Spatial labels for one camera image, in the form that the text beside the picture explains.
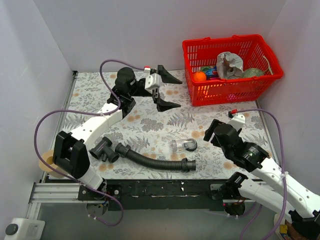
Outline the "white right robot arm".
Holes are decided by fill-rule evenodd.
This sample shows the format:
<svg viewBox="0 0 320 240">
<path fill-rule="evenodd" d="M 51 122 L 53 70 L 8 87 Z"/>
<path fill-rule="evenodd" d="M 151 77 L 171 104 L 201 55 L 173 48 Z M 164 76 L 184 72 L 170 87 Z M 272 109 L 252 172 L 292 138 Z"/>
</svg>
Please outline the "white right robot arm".
<svg viewBox="0 0 320 240">
<path fill-rule="evenodd" d="M 251 199 L 280 214 L 300 235 L 308 240 L 320 237 L 320 197 L 304 187 L 270 157 L 269 153 L 253 142 L 239 136 L 244 121 L 228 123 L 214 119 L 205 131 L 204 140 L 221 148 L 224 156 L 238 167 L 258 177 L 260 185 L 245 174 L 235 172 L 221 187 L 232 199 L 240 196 Z"/>
</svg>

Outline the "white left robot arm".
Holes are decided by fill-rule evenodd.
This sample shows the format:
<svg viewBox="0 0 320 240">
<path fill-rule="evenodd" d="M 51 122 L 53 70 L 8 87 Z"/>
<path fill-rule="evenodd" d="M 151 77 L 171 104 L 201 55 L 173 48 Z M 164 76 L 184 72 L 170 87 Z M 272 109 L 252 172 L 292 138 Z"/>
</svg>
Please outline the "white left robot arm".
<svg viewBox="0 0 320 240">
<path fill-rule="evenodd" d="M 159 88 L 162 84 L 181 84 L 163 65 L 156 69 L 144 68 L 146 76 L 137 80 L 131 67 L 121 68 L 116 75 L 111 95 L 103 107 L 86 122 L 71 132 L 61 131 L 55 138 L 53 163 L 80 181 L 95 200 L 106 196 L 104 179 L 92 168 L 88 150 L 109 127 L 120 122 L 135 106 L 135 97 L 152 97 L 159 112 L 180 107 L 179 104 L 161 99 Z"/>
</svg>

